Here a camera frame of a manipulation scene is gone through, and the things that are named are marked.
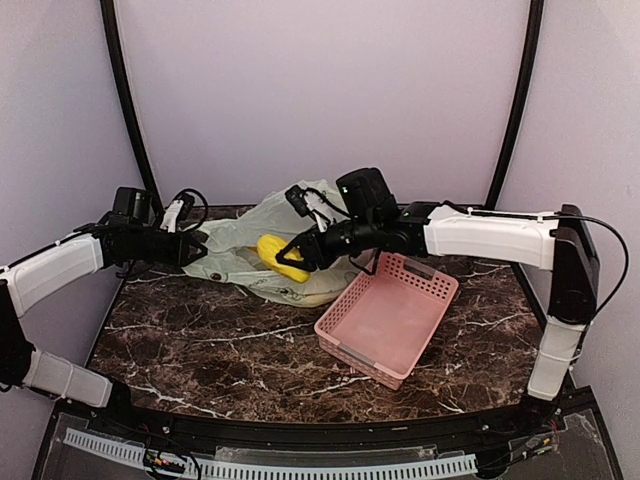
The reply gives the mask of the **yellow corn cob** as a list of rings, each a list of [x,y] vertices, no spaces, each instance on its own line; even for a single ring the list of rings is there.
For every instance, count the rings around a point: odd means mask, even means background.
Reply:
[[[304,259],[295,247],[273,234],[262,235],[256,244],[256,252],[261,262],[276,273],[297,283],[305,283],[311,273],[300,268]]]

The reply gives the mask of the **light green plastic bag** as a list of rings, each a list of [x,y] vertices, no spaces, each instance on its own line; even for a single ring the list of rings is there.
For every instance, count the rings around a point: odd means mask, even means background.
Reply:
[[[283,190],[273,192],[236,218],[204,222],[198,231],[206,236],[208,253],[186,266],[184,272],[194,278],[242,286],[274,303],[303,308],[329,303],[359,274],[347,258],[299,283],[269,269],[254,251],[264,234],[290,241],[314,225],[314,220],[296,213]]]

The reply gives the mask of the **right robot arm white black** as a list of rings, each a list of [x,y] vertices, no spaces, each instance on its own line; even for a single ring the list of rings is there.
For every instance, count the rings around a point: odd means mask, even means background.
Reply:
[[[509,213],[452,202],[400,207],[376,167],[340,177],[342,221],[320,217],[278,251],[278,264],[314,272],[365,250],[412,257],[469,256],[519,263],[552,274],[546,325],[527,385],[510,413],[521,434],[534,432],[577,360],[597,312],[599,259],[585,217],[574,205],[557,213]]]

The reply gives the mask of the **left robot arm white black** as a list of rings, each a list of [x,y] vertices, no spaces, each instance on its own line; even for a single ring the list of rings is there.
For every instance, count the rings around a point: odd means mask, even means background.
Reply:
[[[111,267],[139,262],[186,267],[207,254],[196,225],[181,227],[205,196],[179,191],[168,205],[150,191],[120,187],[99,220],[72,230],[1,268],[1,390],[29,389],[102,409],[101,417],[120,436],[141,427],[140,412],[113,397],[115,383],[103,374],[47,352],[31,342],[22,320],[36,305],[77,281]]]

